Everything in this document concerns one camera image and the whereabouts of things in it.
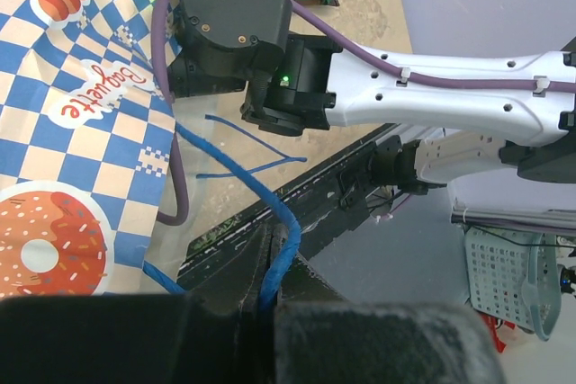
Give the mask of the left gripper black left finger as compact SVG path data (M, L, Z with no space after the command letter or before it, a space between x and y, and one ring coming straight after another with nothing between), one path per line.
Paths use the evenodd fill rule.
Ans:
M4 383L269 383L257 295L271 226L182 294L36 296L1 304Z

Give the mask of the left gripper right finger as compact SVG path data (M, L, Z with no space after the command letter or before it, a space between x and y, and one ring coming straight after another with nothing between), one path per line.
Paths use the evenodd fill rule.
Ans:
M309 229L275 312L272 380L502 383L465 295L464 247L452 228Z

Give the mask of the blue checkered paper bag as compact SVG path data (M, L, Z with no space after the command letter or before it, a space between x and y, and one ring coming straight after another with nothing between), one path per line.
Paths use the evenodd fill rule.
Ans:
M2 301L135 291L154 224L187 217L185 139L288 225L259 293L273 304L300 228L250 172L176 122L166 72L176 3L1 0Z

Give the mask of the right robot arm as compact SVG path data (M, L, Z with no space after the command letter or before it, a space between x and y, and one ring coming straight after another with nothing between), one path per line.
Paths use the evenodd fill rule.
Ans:
M176 97L241 92L243 121L299 137L376 123L450 129L377 151L376 185L423 193L514 167L525 180L575 181L575 56L384 52L354 43L292 0L180 0Z

